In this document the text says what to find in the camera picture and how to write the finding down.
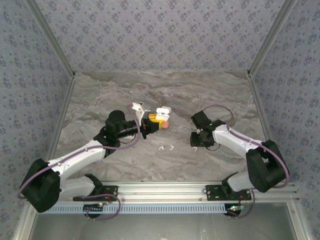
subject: orange object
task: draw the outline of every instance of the orange object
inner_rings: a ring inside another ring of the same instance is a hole
[[[163,124],[162,124],[162,128],[163,129],[167,129],[169,127],[169,122],[168,121],[165,121]]]

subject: marble surface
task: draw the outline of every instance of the marble surface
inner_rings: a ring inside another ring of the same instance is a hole
[[[63,123],[55,157],[63,156],[88,141],[104,126],[112,110],[142,102],[152,110],[172,108],[170,127],[141,138],[132,148],[117,150],[72,177],[91,173],[100,180],[221,180],[246,168],[246,162],[232,150],[217,151],[190,146],[196,128],[190,117],[211,104],[230,108],[233,128],[247,136],[264,139],[248,81],[235,72],[85,72],[75,75],[75,86]],[[228,120],[222,108],[206,111],[211,120]]]

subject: wall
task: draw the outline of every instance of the wall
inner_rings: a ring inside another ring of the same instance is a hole
[[[291,180],[320,239],[320,2],[298,1],[255,82]]]
[[[37,0],[75,71],[246,70],[283,0]]]
[[[0,1],[0,239],[10,239],[30,164],[45,158],[69,78],[23,1]]]

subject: cable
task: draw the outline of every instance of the cable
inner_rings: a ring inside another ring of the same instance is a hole
[[[246,214],[241,215],[241,216],[238,216],[237,214],[235,214],[235,213],[234,213],[234,212],[232,212],[232,211],[227,211],[229,214],[234,215],[234,217],[232,217],[232,218],[234,218],[234,219],[243,219],[243,218],[247,217],[249,214],[251,214],[251,213],[252,213],[252,211],[253,211],[253,210],[254,210],[254,208],[255,208],[255,204],[256,204],[256,197],[255,197],[255,193],[254,193],[254,191],[253,191],[253,190],[251,190],[251,192],[252,192],[252,199],[253,199],[253,202],[252,202],[252,206],[251,206],[250,210],[249,210]]]
[[[112,197],[112,198],[115,198],[117,200],[117,202],[119,203],[118,208],[117,208],[116,212],[113,215],[108,216],[108,217],[99,217],[99,218],[89,217],[89,212],[92,209],[92,208],[89,208],[86,211],[86,214],[85,214],[86,217],[88,218],[88,220],[105,221],[105,220],[110,220],[110,219],[113,219],[114,217],[116,217],[119,214],[120,209],[121,209],[121,201],[116,195],[105,193],[105,194],[99,194],[99,195],[93,195],[93,196],[80,196],[79,198],[82,198],[82,199],[95,199],[95,198],[99,198],[99,197]]]
[[[220,146],[221,146],[221,144],[219,143],[218,148],[217,148],[217,149],[215,149],[215,150],[211,150],[211,149],[209,149],[207,146],[206,146],[205,148],[206,148],[206,149],[208,149],[210,152],[215,152],[215,151],[217,151],[217,150],[220,148]]]
[[[231,118],[227,122],[230,123],[231,125],[233,125],[232,123],[236,120],[236,117],[235,117],[234,113],[226,106],[219,105],[219,104],[212,104],[212,105],[206,106],[204,109],[202,109],[202,111],[205,111],[205,110],[212,108],[212,107],[219,107],[219,108],[223,108],[223,109],[227,110],[231,115]]]
[[[133,140],[136,139],[136,135],[134,135],[133,139],[128,141],[128,142],[122,142],[122,141],[119,141],[121,144],[129,144],[129,143],[132,143]]]
[[[137,137],[136,137],[136,139],[135,139],[135,141],[134,141],[133,143],[129,144],[128,146],[123,146],[123,147],[95,145],[95,146],[90,146],[90,147],[87,147],[87,148],[85,148],[85,149],[79,150],[79,151],[77,151],[77,152],[75,152],[75,153],[67,156],[66,158],[62,159],[61,161],[56,162],[55,164],[52,164],[52,165],[50,165],[50,166],[47,166],[47,167],[45,167],[44,169],[42,169],[42,170],[38,171],[37,173],[35,173],[34,175],[32,175],[32,176],[31,176],[27,181],[25,181],[25,183],[20,187],[20,189],[19,189],[19,191],[18,191],[18,194],[17,194],[17,198],[18,198],[18,199],[26,199],[25,197],[21,196],[21,192],[22,192],[22,191],[25,189],[25,187],[26,187],[33,179],[35,179],[37,176],[43,174],[45,171],[48,171],[48,170],[50,170],[50,169],[58,166],[58,164],[62,164],[62,163],[64,163],[65,161],[67,161],[67,160],[69,160],[69,159],[71,159],[71,158],[73,158],[73,157],[75,157],[75,156],[77,156],[77,155],[79,155],[79,154],[81,154],[81,153],[83,153],[83,152],[86,152],[86,151],[91,150],[91,149],[101,149],[101,148],[102,148],[102,149],[111,149],[111,150],[124,150],[124,149],[129,149],[129,148],[133,147],[133,146],[139,141],[139,139],[140,139],[140,133],[141,133],[141,132],[140,132],[140,125],[139,125],[138,119],[137,119],[137,117],[136,117],[136,115],[135,115],[135,112],[133,112],[133,110],[132,110],[132,105],[130,104],[130,105],[128,105],[126,108],[128,109],[128,111],[129,111],[130,114],[132,115],[132,117],[133,117],[133,119],[134,119],[134,122],[135,122],[135,124],[136,124],[136,126],[137,126],[137,130],[138,130],[138,132],[137,132],[137,134],[136,134]]]
[[[242,194],[239,194],[239,197],[245,200],[244,208],[246,208],[246,206],[247,206],[247,199],[246,199],[246,197],[243,196]]]
[[[238,139],[240,139],[240,140],[243,140],[243,141],[245,141],[245,142],[247,142],[247,143],[251,143],[251,144],[253,144],[253,145],[256,145],[256,146],[264,149],[266,152],[268,152],[269,154],[271,154],[271,155],[280,163],[280,165],[281,165],[281,167],[283,168],[284,173],[285,173],[285,181],[284,181],[284,183],[283,183],[282,185],[280,185],[280,186],[274,186],[274,187],[273,187],[274,189],[282,189],[282,188],[284,188],[284,187],[286,187],[286,186],[288,185],[289,179],[290,179],[290,177],[289,177],[289,171],[288,171],[285,163],[282,161],[282,159],[281,159],[277,154],[275,154],[272,150],[270,150],[269,148],[267,148],[266,146],[263,146],[262,144],[260,144],[260,143],[258,143],[258,142],[251,141],[250,139],[247,139],[247,138],[245,138],[245,137],[242,137],[242,136],[234,133],[233,131],[230,130],[231,128],[228,126],[228,124],[226,125],[226,128],[227,128],[228,131],[229,131],[233,136],[235,136],[236,138],[238,138]]]
[[[282,159],[281,159],[277,154],[275,154],[272,150],[270,150],[269,148],[267,148],[266,146],[263,146],[262,144],[260,144],[260,143],[258,143],[258,142],[252,141],[251,139],[247,139],[247,138],[245,138],[245,137],[243,137],[243,136],[240,136],[240,135],[236,134],[235,132],[233,132],[233,131],[231,130],[230,126],[228,125],[228,122],[232,122],[232,120],[235,119],[235,116],[234,116],[234,114],[232,113],[232,111],[231,111],[229,108],[227,108],[226,106],[219,105],[219,104],[213,104],[213,105],[209,105],[209,106],[205,107],[205,108],[203,109],[203,111],[206,110],[206,109],[208,109],[208,108],[211,108],[211,107],[224,108],[224,109],[226,109],[226,110],[231,114],[231,119],[226,122],[226,128],[228,129],[228,131],[229,131],[233,136],[235,136],[236,138],[238,138],[238,139],[240,139],[240,140],[242,140],[242,141],[245,141],[245,142],[247,142],[247,143],[251,143],[251,144],[253,144],[253,145],[256,145],[256,146],[264,149],[266,152],[268,152],[269,154],[271,154],[271,155],[280,163],[280,165],[281,165],[281,167],[283,168],[284,173],[285,173],[285,181],[284,181],[284,183],[283,183],[282,185],[280,185],[280,186],[274,186],[273,188],[275,188],[275,189],[282,189],[282,188],[286,187],[286,186],[288,185],[288,183],[289,183],[290,177],[289,177],[289,171],[288,171],[285,163],[282,161]]]

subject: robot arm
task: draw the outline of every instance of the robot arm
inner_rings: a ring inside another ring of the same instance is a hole
[[[171,109],[168,107],[166,114],[150,113],[145,106],[139,103],[133,103],[132,109],[139,123],[139,132],[144,139],[148,134],[152,134],[162,128],[165,121],[169,118]],[[134,120],[126,121],[125,114],[120,110],[112,111],[105,126],[99,133],[79,149],[47,162],[41,158],[34,161],[27,172],[21,186],[34,177],[35,174],[42,172],[29,184],[27,184],[21,193],[39,212],[45,212],[50,209],[58,200],[65,200],[76,196],[87,196],[100,194],[100,181],[91,174],[77,179],[67,179],[83,167],[102,160],[114,153],[120,147],[121,138],[133,136],[138,133],[138,126]]]
[[[259,143],[273,151],[283,162],[283,157],[276,145],[271,140],[262,142],[251,139],[233,129],[221,120],[211,121],[203,111],[197,112],[191,117],[198,129],[192,132],[190,145],[193,147],[210,147],[215,143],[224,145],[235,151],[246,160],[247,171],[236,172],[222,181],[222,187],[227,196],[231,196],[241,190],[257,189],[265,193],[276,184],[286,178],[284,168],[268,152],[252,143]]]

